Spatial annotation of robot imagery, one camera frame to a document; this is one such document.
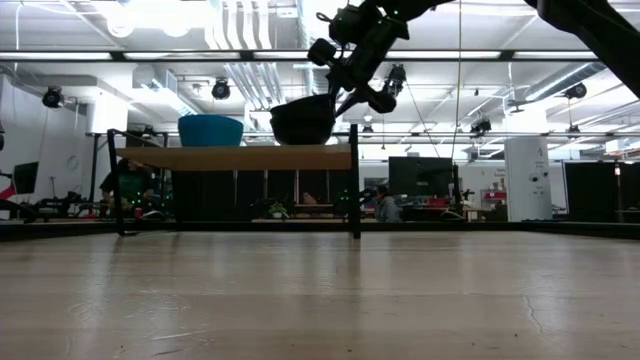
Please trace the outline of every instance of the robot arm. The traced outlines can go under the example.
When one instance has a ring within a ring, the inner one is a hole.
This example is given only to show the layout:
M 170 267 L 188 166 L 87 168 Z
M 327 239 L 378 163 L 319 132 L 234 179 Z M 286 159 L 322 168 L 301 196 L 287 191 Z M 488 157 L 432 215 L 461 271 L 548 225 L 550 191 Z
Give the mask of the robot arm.
M 407 22 L 429 9 L 452 0 L 365 0 L 359 7 L 339 9 L 326 17 L 330 37 L 338 44 L 355 44 L 349 58 L 335 58 L 335 47 L 319 39 L 308 57 L 316 65 L 331 68 L 329 93 L 353 91 L 336 116 L 357 103 L 367 102 L 379 113 L 395 109 L 396 101 L 384 91 L 374 91 L 368 82 L 374 76 L 396 39 L 409 39 Z M 605 65 L 640 97 L 640 33 L 618 14 L 607 0 L 524 0 L 552 26 L 575 34 Z

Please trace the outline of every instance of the ceiling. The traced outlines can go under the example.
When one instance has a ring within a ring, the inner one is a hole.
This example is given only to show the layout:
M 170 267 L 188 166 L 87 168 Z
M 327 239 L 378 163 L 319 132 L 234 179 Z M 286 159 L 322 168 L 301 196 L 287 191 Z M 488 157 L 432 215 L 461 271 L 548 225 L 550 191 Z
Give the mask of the ceiling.
M 113 15 L 115 11 L 122 10 L 116 1 L 0 0 L 0 51 L 17 48 L 23 51 L 211 49 L 205 40 L 205 27 L 211 26 L 213 22 L 208 12 L 208 1 L 130 1 L 140 4 L 146 2 L 143 13 L 148 16 L 145 20 L 130 20 L 136 23 L 137 27 L 129 36 L 119 38 L 109 31 L 109 26 L 115 21 L 114 17 L 122 20 L 119 15 Z M 273 48 L 305 48 L 301 23 L 311 37 L 326 36 L 326 24 L 315 20 L 312 15 L 316 11 L 322 11 L 332 16 L 335 8 L 346 3 L 346 0 L 299 1 L 304 12 L 296 7 L 295 0 L 268 1 L 268 36 Z M 232 43 L 227 28 L 230 22 L 235 22 L 239 45 L 242 48 L 250 48 L 252 41 L 262 44 L 258 41 L 260 32 L 256 26 L 261 2 L 238 0 L 237 19 L 230 15 L 232 9 L 229 9 L 229 1 L 222 3 L 225 9 L 222 19 L 225 32 L 223 38 L 226 34 L 226 40 Z M 243 37 L 243 5 L 246 3 L 251 3 L 254 10 L 253 36 L 249 35 L 249 41 Z M 610 3 L 636 27 L 640 25 L 640 1 L 612 0 Z M 538 19 L 535 12 L 521 0 L 464 0 L 462 7 L 461 38 L 458 33 L 458 3 L 454 2 L 439 6 L 435 12 L 427 12 L 411 22 L 411 40 L 398 41 L 394 49 L 457 50 L 461 41 L 462 48 L 467 50 L 587 50 L 575 36 L 556 30 Z M 191 28 L 184 36 L 172 37 L 161 28 L 162 24 L 169 23 Z M 393 127 L 393 131 L 422 131 L 425 128 L 422 125 L 424 122 L 430 131 L 450 132 L 455 129 L 457 119 L 462 128 L 468 130 L 479 115 L 466 115 L 484 104 L 484 115 L 491 119 L 494 131 L 501 130 L 505 109 L 501 105 L 502 100 L 497 99 L 497 96 L 508 95 L 510 88 L 526 89 L 568 65 L 570 64 L 561 62 L 464 62 L 461 65 L 455 61 L 405 63 L 409 86 L 405 86 L 400 94 L 398 107 L 393 113 L 382 116 L 365 105 L 359 105 L 345 114 L 343 124 L 365 123 L 365 116 L 371 115 L 376 131 L 382 131 L 383 122 L 386 131 L 389 131 L 389 126 Z M 130 122 L 147 122 L 160 129 L 174 129 L 179 114 L 166 104 L 153 101 L 149 96 L 145 97 L 144 91 L 132 86 L 132 73 L 136 66 L 137 64 L 132 63 L 29 63 L 20 65 L 20 71 L 23 72 L 20 75 L 27 78 L 49 75 L 96 77 L 116 88 L 129 98 L 129 101 L 140 105 L 136 107 L 136 111 L 130 113 Z M 230 76 L 225 70 L 225 64 L 166 62 L 155 63 L 153 66 L 157 73 L 171 70 L 176 75 L 180 96 L 196 110 L 245 117 L 247 101 L 233 80 L 230 81 L 229 99 L 214 101 L 210 95 L 216 78 Z M 381 87 L 390 67 L 391 63 L 384 63 L 378 69 L 371 81 L 372 87 Z M 278 62 L 275 68 L 274 75 L 278 77 L 282 92 L 288 101 L 308 94 L 308 79 L 313 69 L 309 63 Z M 255 75 L 263 87 L 263 92 L 269 94 L 261 74 Z M 459 94 L 456 91 L 458 80 L 461 89 Z M 551 97 L 538 104 L 546 110 L 550 130 L 563 132 L 569 127 L 570 119 L 574 122 L 597 119 L 598 116 L 606 115 L 637 100 L 608 70 L 585 80 L 584 84 L 588 88 L 588 95 L 583 100 L 574 101 L 571 111 L 567 111 L 567 100 L 564 98 Z M 91 96 L 89 92 L 86 100 L 91 101 Z M 615 130 L 633 123 L 636 119 L 640 120 L 638 115 L 640 107 L 631 105 L 629 111 L 594 123 L 588 131 Z

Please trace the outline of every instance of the white wall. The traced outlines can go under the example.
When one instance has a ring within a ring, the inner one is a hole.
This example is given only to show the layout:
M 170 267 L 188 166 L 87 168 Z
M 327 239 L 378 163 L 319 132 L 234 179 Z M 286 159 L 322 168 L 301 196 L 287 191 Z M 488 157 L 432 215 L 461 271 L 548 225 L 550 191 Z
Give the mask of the white wall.
M 494 182 L 500 182 L 506 177 L 504 161 L 490 163 L 459 164 L 459 174 L 463 190 L 471 189 L 475 192 L 474 206 L 481 206 L 480 192 L 490 189 Z M 360 189 L 364 189 L 365 178 L 389 177 L 388 163 L 361 163 Z M 565 182 L 561 163 L 549 164 L 549 180 L 551 181 L 551 201 L 553 205 L 566 208 Z
M 53 196 L 50 177 L 55 177 L 56 196 L 90 189 L 93 139 L 86 137 L 87 118 L 67 109 L 45 108 L 41 98 L 14 87 L 7 77 L 0 79 L 0 120 L 6 131 L 5 148 L 0 152 L 0 170 L 10 173 L 17 164 L 39 161 L 36 191 L 12 200 L 36 202 Z M 97 183 L 108 173 L 108 151 L 101 151 Z M 9 180 L 0 178 L 0 189 Z

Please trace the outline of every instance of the blue bowl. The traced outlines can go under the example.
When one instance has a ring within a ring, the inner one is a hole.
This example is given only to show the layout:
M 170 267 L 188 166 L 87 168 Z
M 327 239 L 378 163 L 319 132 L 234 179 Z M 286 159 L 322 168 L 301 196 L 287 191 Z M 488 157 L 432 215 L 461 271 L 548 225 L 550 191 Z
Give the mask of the blue bowl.
M 244 125 L 220 115 L 187 115 L 178 120 L 184 147 L 240 146 Z

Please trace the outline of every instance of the floor crack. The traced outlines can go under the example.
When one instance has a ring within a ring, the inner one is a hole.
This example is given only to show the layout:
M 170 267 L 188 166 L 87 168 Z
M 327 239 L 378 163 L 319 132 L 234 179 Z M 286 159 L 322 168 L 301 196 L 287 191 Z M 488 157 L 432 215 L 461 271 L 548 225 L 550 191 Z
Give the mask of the floor crack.
M 524 298 L 527 300 L 527 307 L 529 307 L 529 310 L 530 310 L 529 317 L 538 325 L 538 330 L 540 331 L 540 333 L 544 334 L 544 329 L 542 328 L 542 324 L 540 324 L 540 321 L 538 321 L 538 319 L 536 318 L 536 309 L 534 309 L 533 306 L 531 306 L 531 299 L 529 299 L 529 296 L 527 295 L 522 295 L 522 296 L 524 296 Z

